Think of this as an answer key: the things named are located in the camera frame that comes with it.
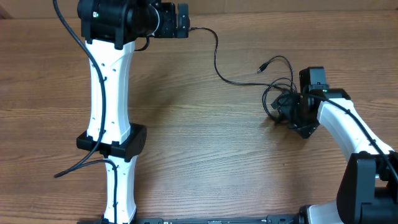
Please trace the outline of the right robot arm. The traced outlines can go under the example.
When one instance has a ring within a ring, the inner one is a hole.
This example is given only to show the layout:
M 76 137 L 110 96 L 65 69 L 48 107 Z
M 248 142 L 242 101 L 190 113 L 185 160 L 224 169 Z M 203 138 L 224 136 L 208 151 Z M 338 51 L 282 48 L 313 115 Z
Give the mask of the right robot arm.
M 271 106 L 304 139 L 323 126 L 348 162 L 336 199 L 303 207 L 298 223 L 397 223 L 397 152 L 360 118 L 347 92 L 286 90 Z

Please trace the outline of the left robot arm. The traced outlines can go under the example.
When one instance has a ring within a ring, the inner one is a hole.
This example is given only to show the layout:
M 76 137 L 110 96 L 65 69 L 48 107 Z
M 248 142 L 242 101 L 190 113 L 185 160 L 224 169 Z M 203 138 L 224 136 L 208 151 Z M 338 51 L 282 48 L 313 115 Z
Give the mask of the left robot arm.
M 79 1 L 81 35 L 92 55 L 91 114 L 76 140 L 106 161 L 107 206 L 100 223 L 134 223 L 134 172 L 147 128 L 131 123 L 129 73 L 136 39 L 188 37 L 188 4 L 162 1 Z

